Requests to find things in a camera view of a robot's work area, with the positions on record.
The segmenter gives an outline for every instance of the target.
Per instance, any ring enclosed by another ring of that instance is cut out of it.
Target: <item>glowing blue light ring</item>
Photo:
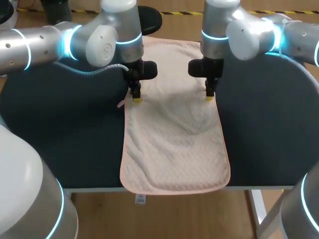
[[[24,43],[26,45],[26,48],[28,50],[28,63],[24,69],[24,70],[26,70],[29,68],[29,66],[31,64],[31,49],[30,49],[29,43],[28,43],[27,39],[25,38],[25,36],[19,30],[17,30],[17,29],[12,29],[12,30],[17,32],[22,37],[22,39],[24,40]]]
[[[316,49],[315,49],[315,55],[314,55],[314,59],[315,59],[315,64],[319,67],[319,63],[318,63],[318,50],[319,50],[319,41],[317,43]]]
[[[314,226],[314,228],[319,232],[319,226],[317,225],[317,223],[315,222],[314,218],[311,216],[309,209],[306,205],[306,201],[305,201],[305,193],[304,193],[304,185],[305,185],[305,179],[306,179],[307,174],[304,176],[303,182],[301,183],[301,201],[303,203],[303,207],[304,210],[306,212],[306,215],[308,216],[311,224]]]
[[[60,189],[61,189],[61,195],[62,195],[62,204],[61,204],[61,210],[60,210],[60,214],[59,214],[59,217],[58,219],[56,220],[56,223],[54,225],[54,227],[52,228],[50,234],[45,238],[45,239],[49,239],[53,233],[55,232],[56,228],[58,227],[59,223],[60,223],[60,220],[62,218],[62,213],[63,213],[63,209],[64,209],[64,193],[63,193],[63,189],[62,189],[62,186],[61,184],[59,183],[59,181],[57,180],[59,186],[60,186]]]
[[[72,30],[71,30],[71,32],[70,32],[70,35],[68,36],[68,38],[67,38],[67,41],[66,41],[66,43],[65,43],[65,46],[67,47],[67,54],[73,59],[73,60],[78,60],[78,59],[76,59],[74,56],[73,56],[73,54],[72,54],[72,52],[71,52],[71,41],[72,41],[72,37],[73,37],[73,35],[74,35],[74,33],[76,32],[76,30],[77,29],[79,29],[80,27],[81,27],[82,25],[78,25],[78,26],[76,26],[75,28],[73,28]]]
[[[273,50],[275,50],[275,49],[278,49],[278,48],[280,47],[281,38],[282,38],[282,33],[281,33],[280,27],[276,26],[276,25],[275,25],[271,20],[269,20],[268,18],[262,17],[261,19],[264,20],[264,21],[271,22],[272,25],[273,25],[273,33],[274,33],[275,39],[274,39],[274,45],[273,45],[273,47],[271,48],[270,51],[273,51]]]
[[[126,45],[126,44],[130,44],[130,43],[133,43],[135,41],[137,41],[138,39],[140,39],[142,37],[142,33],[140,33],[140,35],[138,35],[137,38],[133,39],[132,41],[118,41],[116,42],[116,44],[119,44],[119,45]]]
[[[207,37],[207,38],[209,38],[209,39],[212,39],[212,40],[218,40],[218,41],[220,41],[220,40],[227,40],[227,39],[228,39],[228,37],[213,37],[213,36],[209,36],[209,35],[207,35],[203,30],[201,31],[201,33],[202,33],[205,37]]]

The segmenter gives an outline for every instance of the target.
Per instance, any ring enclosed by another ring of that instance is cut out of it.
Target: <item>yellow black caution tape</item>
[[[26,8],[18,8],[17,11],[27,11],[27,12],[39,12],[43,10],[37,9],[26,9]],[[78,13],[86,13],[86,14],[99,14],[99,11],[91,11],[91,10],[72,10],[72,12]],[[274,13],[283,13],[283,14],[319,14],[319,10],[317,11],[268,11],[268,10],[256,10],[256,11],[248,11],[253,14],[274,14]],[[203,15],[202,11],[162,11],[162,15]]]

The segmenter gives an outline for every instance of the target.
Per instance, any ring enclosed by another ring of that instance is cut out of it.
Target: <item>robotic arm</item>
[[[240,60],[279,52],[319,66],[319,25],[293,21],[283,14],[259,18],[240,6],[240,0],[206,0],[202,25],[203,59],[192,60],[188,72],[206,78],[206,96],[214,96],[222,77],[224,57]]]
[[[144,62],[136,0],[103,0],[101,13],[86,25],[62,22],[55,26],[11,29],[0,37],[0,75],[70,58],[105,67],[117,56],[134,99],[141,97],[139,80],[157,75],[154,62]]]

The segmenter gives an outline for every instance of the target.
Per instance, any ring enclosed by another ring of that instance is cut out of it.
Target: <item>table leg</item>
[[[257,239],[268,239],[278,228],[282,229],[281,204],[288,191],[284,191],[267,216],[257,226]]]
[[[257,228],[267,215],[265,204],[260,190],[249,190],[248,192]]]

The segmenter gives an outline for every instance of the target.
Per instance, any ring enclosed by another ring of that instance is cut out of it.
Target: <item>white cylinder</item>
[[[206,2],[214,7],[229,8],[238,6],[240,0],[206,0]]]
[[[136,4],[136,0],[101,0],[101,8],[106,12],[127,11]]]

